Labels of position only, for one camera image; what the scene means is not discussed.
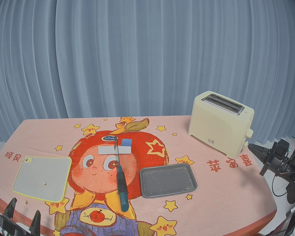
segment knife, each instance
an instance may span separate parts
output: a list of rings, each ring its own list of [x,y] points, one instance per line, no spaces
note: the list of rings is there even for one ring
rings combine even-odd
[[[114,141],[115,141],[115,158],[116,158],[116,169],[117,169],[118,194],[120,197],[121,210],[123,212],[126,212],[129,209],[127,184],[126,184],[124,172],[122,170],[122,166],[120,165],[118,138],[115,137]]]

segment gray tray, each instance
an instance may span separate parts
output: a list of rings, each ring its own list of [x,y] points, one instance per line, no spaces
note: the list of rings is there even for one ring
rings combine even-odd
[[[196,190],[197,182],[187,163],[143,168],[139,172],[143,197],[162,197]]]

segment gray cutting board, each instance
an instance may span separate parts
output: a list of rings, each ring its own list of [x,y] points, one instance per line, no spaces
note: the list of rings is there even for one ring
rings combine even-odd
[[[12,189],[14,192],[49,202],[61,202],[71,168],[69,157],[24,157]]]

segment cream toaster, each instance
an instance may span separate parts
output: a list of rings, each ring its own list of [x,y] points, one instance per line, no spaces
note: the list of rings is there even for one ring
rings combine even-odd
[[[189,135],[235,159],[253,134],[253,116],[252,108],[207,91],[194,100]]]

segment table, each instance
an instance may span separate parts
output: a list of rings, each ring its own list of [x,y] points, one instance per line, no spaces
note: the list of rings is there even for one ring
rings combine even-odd
[[[190,116],[25,120],[0,152],[0,212],[16,197],[13,220],[29,226],[39,210],[41,233],[47,236],[256,234],[272,220],[277,207],[255,159],[246,148],[230,160],[189,136],[189,122]],[[126,213],[113,189],[112,160],[95,154],[98,145],[112,143],[112,135],[119,144],[122,138],[132,139],[132,154],[121,155],[131,198]],[[83,168],[82,158],[89,153],[94,163],[88,165],[93,166]],[[12,191],[26,155],[72,158],[63,202],[46,204]],[[152,199],[141,196],[141,168],[183,162],[193,170],[195,191]]]

